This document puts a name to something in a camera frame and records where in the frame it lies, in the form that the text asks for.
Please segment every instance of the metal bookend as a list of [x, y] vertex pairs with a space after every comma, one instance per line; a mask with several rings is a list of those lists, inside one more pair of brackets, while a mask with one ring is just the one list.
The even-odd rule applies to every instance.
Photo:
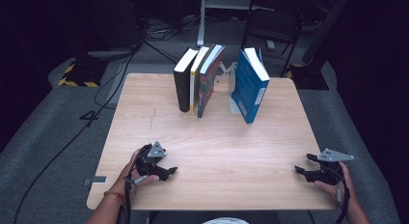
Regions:
[[154, 157], [165, 157], [166, 152], [162, 149], [162, 146], [159, 144], [159, 142], [154, 142], [152, 148], [150, 149], [150, 152], [148, 153], [149, 158], [154, 158]]
[[[222, 74], [217, 74], [215, 77], [215, 81], [216, 82], [221, 82], [224, 80], [229, 80], [229, 88], [231, 87], [232, 84], [232, 77], [235, 80], [235, 68], [237, 67], [237, 63], [233, 62], [231, 66], [229, 66], [228, 68], [225, 67], [225, 65], [223, 64], [223, 62], [220, 62], [219, 68], [223, 71]], [[232, 90], [229, 90], [229, 92], [231, 93], [234, 90], [234, 85], [232, 87]]]
[[326, 162], [337, 162], [355, 159], [355, 157], [351, 154], [342, 154], [329, 149], [325, 149], [324, 151], [322, 151], [322, 153], [317, 158], [318, 160]]

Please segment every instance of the hand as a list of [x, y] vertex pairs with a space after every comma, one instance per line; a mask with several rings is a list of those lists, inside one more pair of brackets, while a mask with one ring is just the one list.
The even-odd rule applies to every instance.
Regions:
[[[369, 219], [367, 215], [365, 214], [364, 209], [361, 207], [361, 204], [358, 201], [358, 198], [355, 193], [355, 187], [354, 184], [352, 183], [351, 176], [349, 175], [349, 170], [348, 167], [342, 162], [340, 162], [340, 166], [343, 171], [343, 176], [345, 178], [346, 186], [349, 188], [349, 193], [351, 197], [349, 198], [349, 203], [348, 203], [348, 210], [347, 210], [347, 215], [348, 215], [348, 221], [350, 224], [369, 224]], [[331, 195], [331, 197], [334, 199], [334, 201], [337, 201], [337, 188], [339, 187], [341, 189], [341, 198], [343, 199], [343, 194], [344, 194], [344, 187], [343, 183], [340, 182], [338, 185], [331, 185], [328, 183], [320, 182], [320, 181], [315, 181], [314, 184], [322, 191], [328, 193]]]
[[[352, 183], [351, 176], [349, 175], [348, 167], [346, 167], [346, 165], [344, 163], [342, 163], [342, 162], [340, 162], [340, 166], [341, 166], [342, 171], [343, 171], [343, 176], [345, 177], [346, 185], [349, 188], [349, 193], [351, 195], [350, 201], [351, 201], [353, 199], [356, 199], [355, 188], [354, 188], [354, 185]], [[338, 185], [331, 185], [331, 184], [328, 184], [328, 183], [325, 183], [325, 182], [315, 181], [314, 185], [317, 186], [320, 190], [330, 194], [331, 197], [334, 199], [334, 201], [337, 201], [337, 188], [339, 187], [341, 189], [341, 194], [342, 194], [341, 198], [343, 199], [343, 194], [345, 192], [345, 189], [343, 187], [342, 182], [339, 182]]]
[[[114, 184], [110, 188], [111, 191], [115, 191], [115, 192], [119, 192], [121, 194], [124, 194], [125, 180], [123, 178], [125, 178], [127, 176], [127, 174], [129, 173], [129, 169], [132, 166], [132, 163], [135, 160], [135, 157], [138, 154], [138, 152], [139, 152], [139, 150], [137, 150], [135, 153], [133, 153], [133, 155], [130, 158], [129, 162], [125, 165], [125, 167], [121, 171], [120, 175], [118, 176], [117, 180], [114, 182]], [[132, 179], [137, 180], [139, 178], [141, 178], [141, 176], [138, 174], [138, 171], [134, 170], [132, 172]], [[150, 175], [145, 180], [138, 183], [137, 185], [140, 186], [140, 185], [144, 185], [144, 184], [151, 183], [151, 182], [156, 182], [156, 181], [159, 181], [159, 177], [156, 176], [156, 175]]]

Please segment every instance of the bracelet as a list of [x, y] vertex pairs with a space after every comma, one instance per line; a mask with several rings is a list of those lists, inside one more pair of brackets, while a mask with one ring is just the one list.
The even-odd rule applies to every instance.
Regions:
[[119, 193], [119, 192], [114, 192], [114, 191], [111, 191], [111, 190], [105, 191], [105, 192], [103, 193], [104, 196], [107, 195], [107, 194], [113, 194], [113, 195], [115, 195], [117, 198], [119, 198], [119, 199], [121, 200], [121, 202], [125, 203], [125, 196], [123, 196], [121, 193]]

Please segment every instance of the chair leg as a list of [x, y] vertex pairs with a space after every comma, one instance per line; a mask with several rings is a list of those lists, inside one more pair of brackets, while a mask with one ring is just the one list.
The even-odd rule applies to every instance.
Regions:
[[283, 66], [283, 69], [282, 69], [282, 72], [281, 72], [281, 74], [280, 74], [280, 77], [283, 77], [283, 76], [284, 76], [284, 73], [285, 73], [285, 71], [286, 71], [286, 67], [288, 66], [289, 59], [291, 58], [292, 52], [294, 51], [294, 48], [295, 48], [295, 45], [296, 45], [296, 44], [297, 44], [297, 42], [294, 42], [294, 43], [292, 44], [291, 50], [289, 51], [288, 56], [286, 57], [286, 63], [285, 63], [284, 66]]
[[288, 49], [289, 45], [290, 45], [290, 43], [288, 43], [288, 44], [286, 45], [286, 47], [284, 48], [282, 54], [284, 54], [284, 53], [286, 52], [286, 50]]
[[244, 49], [244, 45], [246, 44], [246, 41], [247, 41], [247, 33], [246, 31], [244, 31], [243, 39], [241, 40], [241, 45], [240, 45], [241, 50]]
[[152, 224], [154, 218], [156, 217], [158, 211], [150, 211], [150, 216], [148, 217], [147, 224]]

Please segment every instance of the gray carpet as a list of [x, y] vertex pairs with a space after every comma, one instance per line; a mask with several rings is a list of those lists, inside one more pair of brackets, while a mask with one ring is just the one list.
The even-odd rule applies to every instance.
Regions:
[[[226, 55], [223, 62], [229, 66], [238, 56], [243, 28], [242, 22], [208, 24], [204, 44], [224, 44]], [[311, 33], [302, 36], [291, 62], [301, 63], [300, 59], [312, 37]], [[174, 56], [172, 59], [177, 59], [187, 46], [196, 47], [196, 38], [197, 29], [193, 29], [169, 41], [151, 44]], [[278, 76], [281, 61], [268, 57], [275, 53], [266, 50], [264, 42], [254, 40], [249, 41], [248, 45], [258, 44], [263, 47], [263, 60], [270, 75]], [[57, 86], [71, 60], [67, 59], [49, 74], [53, 90], [0, 154], [0, 223], [13, 222], [18, 203], [29, 184], [86, 123], [79, 117], [90, 110], [99, 109], [95, 100], [104, 103], [119, 83], [117, 77], [102, 88]], [[108, 82], [122, 64], [123, 60], [111, 62], [102, 84]], [[131, 60], [128, 72], [172, 73], [174, 65], [144, 44]], [[348, 166], [371, 223], [399, 223], [388, 183], [370, 157], [343, 106], [331, 66], [326, 64], [322, 72], [330, 87], [329, 91], [299, 91], [319, 148], [329, 148], [356, 157]], [[109, 107], [115, 108], [120, 91]], [[104, 109], [99, 119], [93, 121], [50, 165], [28, 194], [17, 223], [85, 222], [92, 211], [86, 206], [89, 188], [81, 183], [95, 173], [114, 112], [112, 109]], [[278, 210], [278, 214], [282, 223], [311, 223], [304, 210]], [[334, 223], [339, 214], [339, 210], [313, 211], [317, 223]], [[145, 223], [146, 216], [146, 212], [134, 211], [133, 223]]]

